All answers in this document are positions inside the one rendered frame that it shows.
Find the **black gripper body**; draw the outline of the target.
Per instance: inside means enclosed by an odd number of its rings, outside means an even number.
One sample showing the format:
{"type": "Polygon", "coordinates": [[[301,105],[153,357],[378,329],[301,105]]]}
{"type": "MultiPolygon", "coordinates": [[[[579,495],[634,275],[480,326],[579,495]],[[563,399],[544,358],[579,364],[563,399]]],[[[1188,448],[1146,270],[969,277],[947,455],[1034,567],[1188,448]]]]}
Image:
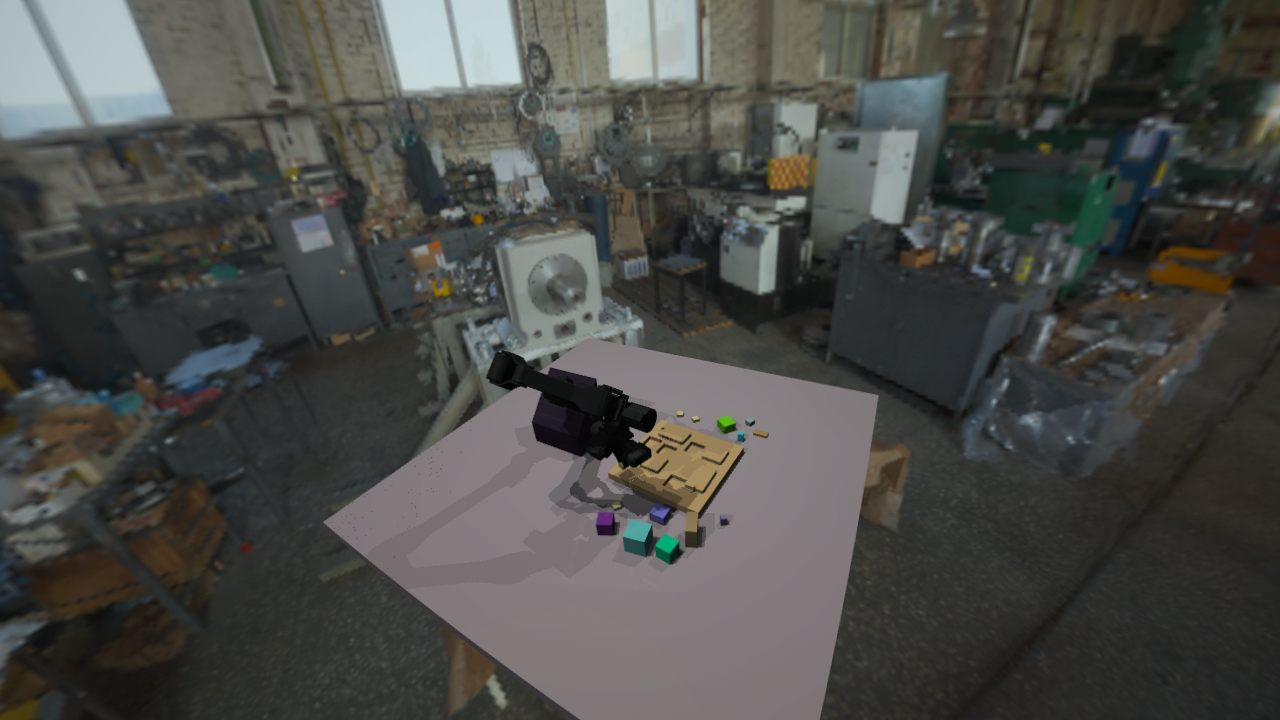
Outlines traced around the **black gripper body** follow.
{"type": "Polygon", "coordinates": [[[607,430],[611,430],[611,433],[614,436],[614,439],[617,439],[618,448],[621,448],[621,454],[623,454],[625,462],[627,462],[631,468],[637,468],[637,465],[652,457],[652,448],[648,448],[645,445],[640,442],[636,443],[634,439],[631,439],[634,438],[634,433],[630,432],[628,427],[625,427],[625,424],[621,424],[620,427],[612,427],[604,421],[596,421],[590,428],[593,436],[598,433],[598,427],[602,427],[605,433],[607,430]]]}

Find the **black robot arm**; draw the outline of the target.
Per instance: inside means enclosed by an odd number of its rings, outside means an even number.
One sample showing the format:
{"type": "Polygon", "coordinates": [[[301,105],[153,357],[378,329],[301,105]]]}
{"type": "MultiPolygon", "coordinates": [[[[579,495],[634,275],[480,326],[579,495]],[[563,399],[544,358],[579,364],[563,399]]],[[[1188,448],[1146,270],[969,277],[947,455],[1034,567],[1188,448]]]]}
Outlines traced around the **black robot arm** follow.
{"type": "MultiPolygon", "coordinates": [[[[524,357],[504,350],[495,352],[486,379],[504,389],[518,387],[527,389],[530,387],[541,391],[549,404],[559,407],[579,407],[582,413],[588,413],[588,416],[612,427],[625,424],[625,427],[649,433],[657,423],[655,409],[628,402],[628,395],[622,395],[622,389],[605,384],[598,387],[573,386],[573,380],[567,375],[550,377],[535,372],[524,357]]],[[[602,427],[598,427],[598,433],[588,441],[584,448],[593,457],[602,460],[609,457],[614,448],[618,448],[618,443],[611,430],[605,433],[602,427]]]]}

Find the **brown rectangular block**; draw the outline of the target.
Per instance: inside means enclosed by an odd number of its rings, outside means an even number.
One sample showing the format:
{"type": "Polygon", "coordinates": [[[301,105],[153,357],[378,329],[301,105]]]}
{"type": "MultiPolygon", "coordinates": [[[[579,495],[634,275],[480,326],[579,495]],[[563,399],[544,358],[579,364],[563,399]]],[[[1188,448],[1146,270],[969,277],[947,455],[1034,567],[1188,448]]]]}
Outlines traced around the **brown rectangular block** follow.
{"type": "Polygon", "coordinates": [[[698,512],[686,512],[685,548],[698,548],[698,512]]]}

